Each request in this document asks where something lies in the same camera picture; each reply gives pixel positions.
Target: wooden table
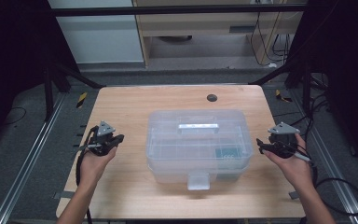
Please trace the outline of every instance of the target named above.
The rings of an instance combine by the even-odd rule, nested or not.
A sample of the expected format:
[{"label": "wooden table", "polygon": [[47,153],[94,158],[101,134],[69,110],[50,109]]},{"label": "wooden table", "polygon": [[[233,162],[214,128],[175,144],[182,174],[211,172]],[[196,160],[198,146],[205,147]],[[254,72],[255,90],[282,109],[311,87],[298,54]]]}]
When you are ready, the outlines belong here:
[{"label": "wooden table", "polygon": [[[216,102],[207,100],[217,96]],[[147,167],[145,141],[148,116],[155,110],[239,109],[248,123],[254,146],[249,168],[237,182],[213,182],[210,190],[187,190],[184,184],[159,184]],[[267,141],[275,126],[259,86],[111,87],[100,90],[86,133],[101,120],[125,134],[117,155],[100,180],[89,207],[93,218],[258,218],[303,217],[293,187],[278,167],[258,152],[256,138]],[[66,191],[75,191],[74,164]],[[62,198],[59,216],[69,199]]]}]

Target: black circular puck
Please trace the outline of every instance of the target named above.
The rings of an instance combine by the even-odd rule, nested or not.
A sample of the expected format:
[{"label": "black circular puck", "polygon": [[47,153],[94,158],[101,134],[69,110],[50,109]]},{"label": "black circular puck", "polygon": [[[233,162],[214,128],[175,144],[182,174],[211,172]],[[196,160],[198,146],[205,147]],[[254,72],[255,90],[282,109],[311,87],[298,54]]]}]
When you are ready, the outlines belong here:
[{"label": "black circular puck", "polygon": [[215,94],[209,94],[206,99],[209,101],[209,102],[215,102],[217,100],[217,96]]}]

